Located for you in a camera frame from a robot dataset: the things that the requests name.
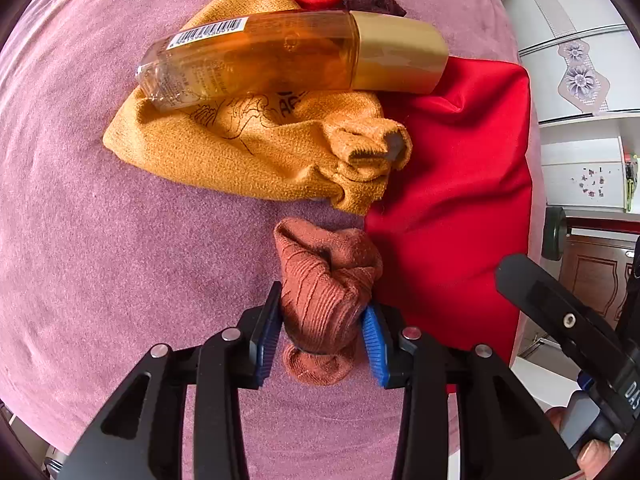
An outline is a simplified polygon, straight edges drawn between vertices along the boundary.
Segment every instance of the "barcode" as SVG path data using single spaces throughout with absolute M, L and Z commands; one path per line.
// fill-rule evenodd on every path
M 176 46 L 192 43 L 193 41 L 205 40 L 206 38 L 212 38 L 213 36 L 229 34 L 230 32 L 240 32 L 241 30 L 244 30 L 246 20 L 248 19 L 249 18 L 235 18 L 233 20 L 209 23 L 209 25 L 185 30 L 184 32 L 180 32 L 180 34 L 176 34 L 169 42 L 166 49 L 169 50 Z

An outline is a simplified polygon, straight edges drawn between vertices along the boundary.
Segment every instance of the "pink fleece surface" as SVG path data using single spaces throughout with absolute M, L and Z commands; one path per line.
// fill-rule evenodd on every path
M 278 220 L 362 225 L 324 203 L 174 184 L 103 147 L 148 44 L 208 1 L 34 0 L 0 53 L 0 397 L 66 452 L 151 345 L 200 344 L 262 303 L 279 278 Z M 434 23 L 452 54 L 517 60 L 500 0 L 397 1 Z M 278 360 L 265 388 L 241 396 L 252 479 L 389 478 L 401 397 L 378 388 L 365 362 L 317 389 L 291 381 Z

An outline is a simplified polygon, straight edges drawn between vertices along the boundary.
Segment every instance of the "glass bottle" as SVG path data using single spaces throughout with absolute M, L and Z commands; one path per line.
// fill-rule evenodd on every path
M 447 46 L 417 20 L 343 10 L 286 10 L 208 23 L 155 42 L 136 78 L 159 110 L 267 92 L 429 93 Z

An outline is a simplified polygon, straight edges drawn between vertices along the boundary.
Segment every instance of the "brown sock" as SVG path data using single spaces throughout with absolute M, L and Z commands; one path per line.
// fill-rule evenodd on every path
M 335 384 L 353 368 L 358 320 L 382 275 L 382 258 L 364 231 L 331 232 L 300 218 L 274 229 L 282 266 L 282 314 L 293 341 L 289 374 L 306 384 Z

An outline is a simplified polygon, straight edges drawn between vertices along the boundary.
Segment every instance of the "human hand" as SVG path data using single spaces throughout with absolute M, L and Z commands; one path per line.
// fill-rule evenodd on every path
M 566 408 L 550 408 L 546 412 L 546 416 L 554 425 L 556 431 L 560 430 L 560 423 L 565 411 Z M 584 472 L 586 480 L 593 480 L 607 465 L 610 458 L 611 448 L 608 442 L 591 440 L 578 455 L 578 467 Z

